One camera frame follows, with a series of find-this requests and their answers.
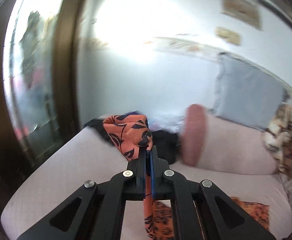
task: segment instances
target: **pink cushion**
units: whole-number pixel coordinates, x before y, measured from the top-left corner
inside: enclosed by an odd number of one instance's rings
[[[263,145],[262,132],[208,113],[203,118],[203,109],[192,105],[187,112],[182,147],[186,164],[237,174],[265,175],[276,171],[276,162]],[[201,129],[197,116],[206,123],[200,124]]]

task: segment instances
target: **bright light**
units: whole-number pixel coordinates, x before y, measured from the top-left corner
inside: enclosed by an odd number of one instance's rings
[[[191,17],[168,0],[106,0],[94,31],[102,41],[122,47],[185,33],[192,23]]]
[[[15,27],[15,21],[17,20],[15,30],[15,43],[13,47],[13,76],[18,75],[21,72],[21,62],[23,59],[22,48],[20,41],[25,34],[28,26],[28,17],[30,12],[38,11],[44,21],[48,21],[49,18],[57,15],[60,9],[62,0],[17,0],[14,5],[13,11],[10,15],[9,24],[6,31],[5,43],[4,43],[4,55],[3,55],[3,76],[4,79],[9,77],[9,55],[10,55],[10,41],[12,33]],[[40,32],[41,40],[45,38],[45,33]]]

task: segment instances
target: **blue pillow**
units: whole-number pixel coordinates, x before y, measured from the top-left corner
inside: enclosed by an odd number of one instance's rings
[[[248,63],[222,54],[212,112],[223,119],[264,130],[284,96],[283,84]]]

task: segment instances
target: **wall picture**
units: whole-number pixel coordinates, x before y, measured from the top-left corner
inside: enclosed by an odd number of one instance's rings
[[[261,29],[259,10],[254,0],[222,0],[222,13]]]

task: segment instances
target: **patterned blanket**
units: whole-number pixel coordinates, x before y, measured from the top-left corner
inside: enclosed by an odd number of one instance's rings
[[[278,161],[278,170],[292,177],[292,105],[282,104],[263,133],[265,147]]]

